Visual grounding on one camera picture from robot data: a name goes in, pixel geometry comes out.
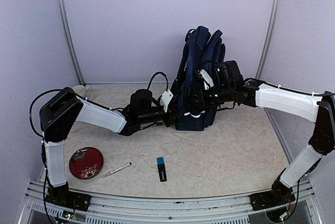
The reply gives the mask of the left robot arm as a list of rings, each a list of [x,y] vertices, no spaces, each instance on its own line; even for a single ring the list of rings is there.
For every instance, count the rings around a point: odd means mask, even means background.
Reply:
[[[87,211],[91,196],[71,191],[65,174],[65,141],[74,123],[83,122],[122,136],[130,136],[160,123],[169,127],[169,104],[173,94],[167,89],[159,99],[154,99],[149,89],[139,89],[130,96],[126,108],[112,109],[76,94],[69,87],[56,92],[39,113],[41,155],[46,168],[43,201]]]

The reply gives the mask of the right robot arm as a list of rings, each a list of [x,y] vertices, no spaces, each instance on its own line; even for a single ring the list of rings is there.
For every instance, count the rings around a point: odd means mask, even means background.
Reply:
[[[293,186],[316,168],[323,156],[334,150],[334,94],[307,93],[255,78],[245,79],[234,60],[224,63],[205,61],[195,68],[194,75],[203,87],[192,88],[189,101],[198,108],[233,102],[281,111],[315,124],[307,145],[275,179],[271,189],[250,195],[253,210],[295,200]]]

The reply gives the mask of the navy blue student backpack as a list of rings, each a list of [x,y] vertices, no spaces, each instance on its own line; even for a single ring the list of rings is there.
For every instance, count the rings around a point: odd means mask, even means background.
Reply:
[[[204,26],[190,29],[185,37],[181,63],[171,91],[176,101],[177,117],[175,129],[179,131],[203,131],[214,123],[217,105],[195,106],[195,96],[204,93],[206,82],[199,72],[205,70],[215,82],[213,65],[223,63],[226,46],[222,42],[222,32],[213,34]]]

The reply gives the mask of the black and blue stamp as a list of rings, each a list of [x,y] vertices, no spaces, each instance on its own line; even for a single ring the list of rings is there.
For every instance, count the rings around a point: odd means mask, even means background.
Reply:
[[[166,177],[166,170],[165,170],[165,164],[164,164],[163,157],[158,157],[157,158],[157,165],[158,165],[158,172],[159,172],[160,182],[166,182],[167,177]]]

